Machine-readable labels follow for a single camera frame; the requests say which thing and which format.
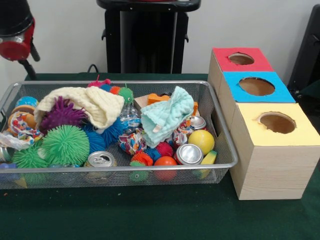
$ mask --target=white wall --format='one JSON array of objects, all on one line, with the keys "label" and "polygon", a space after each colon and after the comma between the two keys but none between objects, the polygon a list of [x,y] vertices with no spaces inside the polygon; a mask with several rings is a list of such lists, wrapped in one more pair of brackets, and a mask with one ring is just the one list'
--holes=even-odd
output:
[{"label": "white wall", "polygon": [[[34,44],[41,56],[31,64],[37,73],[78,73],[95,63],[107,70],[104,10],[95,0],[28,0],[36,19]],[[318,0],[202,0],[189,13],[190,42],[184,51],[184,73],[207,73],[212,46],[259,47],[287,82]],[[0,59],[0,95],[26,72]]]}]

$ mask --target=wire mesh basket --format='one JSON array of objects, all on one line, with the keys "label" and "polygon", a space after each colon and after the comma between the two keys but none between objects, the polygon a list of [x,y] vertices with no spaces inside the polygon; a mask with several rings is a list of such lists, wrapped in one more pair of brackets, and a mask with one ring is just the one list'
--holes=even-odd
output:
[{"label": "wire mesh basket", "polygon": [[[12,84],[0,101],[0,129],[6,129],[8,117],[18,99],[31,96],[38,100],[52,90],[62,87],[86,87],[86,81],[35,81]],[[23,188],[79,188],[136,185],[217,184],[228,169],[238,162],[238,155],[226,127],[214,90],[206,81],[113,81],[112,84],[132,89],[134,97],[150,93],[172,93],[176,86],[184,88],[195,102],[200,115],[206,120],[208,131],[215,138],[215,164],[177,166],[129,166],[131,156],[117,145],[106,151],[113,154],[115,167],[17,168],[0,169],[0,189]],[[215,124],[211,115],[215,115]]]}]

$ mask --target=wooden box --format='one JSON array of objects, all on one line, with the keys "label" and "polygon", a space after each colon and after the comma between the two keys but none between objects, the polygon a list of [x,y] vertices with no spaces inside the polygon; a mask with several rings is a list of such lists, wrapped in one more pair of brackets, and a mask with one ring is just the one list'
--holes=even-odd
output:
[{"label": "wooden box", "polygon": [[224,72],[273,72],[268,60],[259,48],[213,48],[208,82],[217,96]]},{"label": "wooden box", "polygon": [[302,197],[320,157],[320,136],[298,103],[237,103],[230,133],[240,200]]},{"label": "wooden box", "polygon": [[218,99],[228,129],[238,103],[295,103],[275,72],[240,71],[222,74]]}]

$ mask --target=yellow paper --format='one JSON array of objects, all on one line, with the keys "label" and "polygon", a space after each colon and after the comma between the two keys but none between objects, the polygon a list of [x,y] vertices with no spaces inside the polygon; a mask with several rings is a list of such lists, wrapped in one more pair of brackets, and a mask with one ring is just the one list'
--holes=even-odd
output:
[{"label": "yellow paper", "polygon": [[[320,146],[318,132],[298,103],[237,103],[237,106],[255,146]],[[267,129],[259,122],[259,118],[270,112],[281,113],[293,119],[295,129],[286,134]]]}]

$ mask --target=teal cloth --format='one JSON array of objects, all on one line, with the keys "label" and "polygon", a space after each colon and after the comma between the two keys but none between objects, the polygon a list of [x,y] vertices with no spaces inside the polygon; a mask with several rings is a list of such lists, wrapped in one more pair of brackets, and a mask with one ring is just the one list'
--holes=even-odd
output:
[{"label": "teal cloth", "polygon": [[194,100],[182,87],[176,86],[169,101],[159,101],[141,109],[141,123],[146,144],[155,148],[194,112]]}]

